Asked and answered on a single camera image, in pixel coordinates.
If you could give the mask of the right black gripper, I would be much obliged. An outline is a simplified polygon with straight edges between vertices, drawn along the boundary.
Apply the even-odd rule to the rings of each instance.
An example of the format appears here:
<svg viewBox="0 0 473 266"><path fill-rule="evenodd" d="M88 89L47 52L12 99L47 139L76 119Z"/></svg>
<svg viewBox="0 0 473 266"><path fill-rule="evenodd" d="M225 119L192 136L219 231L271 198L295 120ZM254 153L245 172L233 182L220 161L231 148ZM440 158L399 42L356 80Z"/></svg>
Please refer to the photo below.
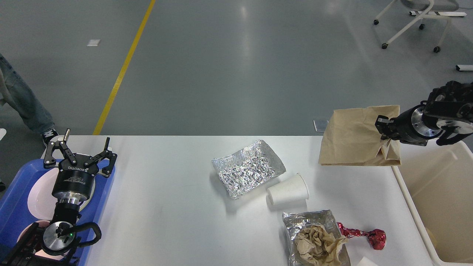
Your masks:
<svg viewBox="0 0 473 266"><path fill-rule="evenodd" d="M381 140L394 139L404 144L426 146L428 141L439 137L443 130L429 127L429 119L424 118L425 105L417 105L394 120L386 116L377 116L375 127Z"/></svg>

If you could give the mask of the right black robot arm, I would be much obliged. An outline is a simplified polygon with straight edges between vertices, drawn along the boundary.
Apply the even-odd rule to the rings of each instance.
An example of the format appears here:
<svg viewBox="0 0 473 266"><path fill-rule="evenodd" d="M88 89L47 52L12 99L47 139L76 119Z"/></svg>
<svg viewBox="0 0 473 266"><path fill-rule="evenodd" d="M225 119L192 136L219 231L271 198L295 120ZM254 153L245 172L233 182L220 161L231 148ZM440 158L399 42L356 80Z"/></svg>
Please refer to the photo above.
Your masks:
<svg viewBox="0 0 473 266"><path fill-rule="evenodd" d="M463 141L473 132L472 88L472 83L449 81L397 117L378 116L375 126L381 139L417 146L426 146L431 139L439 146Z"/></svg>

